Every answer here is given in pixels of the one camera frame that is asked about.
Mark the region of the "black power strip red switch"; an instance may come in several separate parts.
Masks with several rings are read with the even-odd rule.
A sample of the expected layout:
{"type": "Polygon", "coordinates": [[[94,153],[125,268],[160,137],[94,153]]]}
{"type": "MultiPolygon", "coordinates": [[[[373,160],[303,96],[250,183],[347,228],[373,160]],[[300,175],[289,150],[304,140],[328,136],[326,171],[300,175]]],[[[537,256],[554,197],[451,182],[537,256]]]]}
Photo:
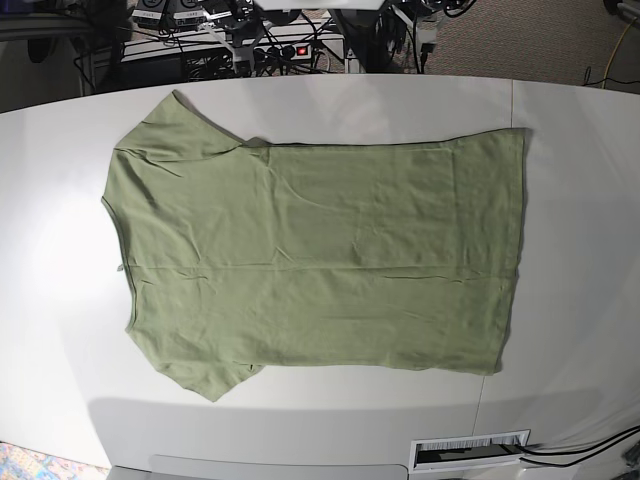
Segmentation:
{"type": "Polygon", "coordinates": [[[283,47],[258,45],[254,49],[254,53],[256,58],[260,60],[280,60],[282,62],[288,63],[300,63],[310,62],[314,51],[313,48],[308,44],[284,45],[283,47]]]}

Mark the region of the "green T-shirt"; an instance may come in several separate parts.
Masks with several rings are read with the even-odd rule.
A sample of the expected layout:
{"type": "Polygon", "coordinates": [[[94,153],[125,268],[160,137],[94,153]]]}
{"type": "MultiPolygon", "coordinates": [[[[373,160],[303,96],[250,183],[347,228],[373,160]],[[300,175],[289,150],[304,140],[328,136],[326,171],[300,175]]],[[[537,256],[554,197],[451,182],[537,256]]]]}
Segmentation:
{"type": "Polygon", "coordinates": [[[499,371],[522,128],[405,144],[245,141],[177,93],[114,147],[127,333],[217,401],[267,366],[499,371]]]}

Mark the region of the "white shelf with equipment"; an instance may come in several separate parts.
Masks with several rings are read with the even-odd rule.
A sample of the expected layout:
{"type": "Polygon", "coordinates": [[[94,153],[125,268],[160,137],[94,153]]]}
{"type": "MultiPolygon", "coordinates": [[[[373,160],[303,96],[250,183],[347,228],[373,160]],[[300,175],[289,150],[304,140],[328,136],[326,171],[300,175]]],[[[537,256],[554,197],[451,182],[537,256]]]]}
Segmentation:
{"type": "Polygon", "coordinates": [[[344,37],[327,13],[265,10],[255,1],[139,1],[132,11],[138,35],[121,48],[120,60],[168,65],[188,81],[298,74],[345,73],[344,37]],[[308,44],[310,62],[257,59],[258,45],[308,44]]]}

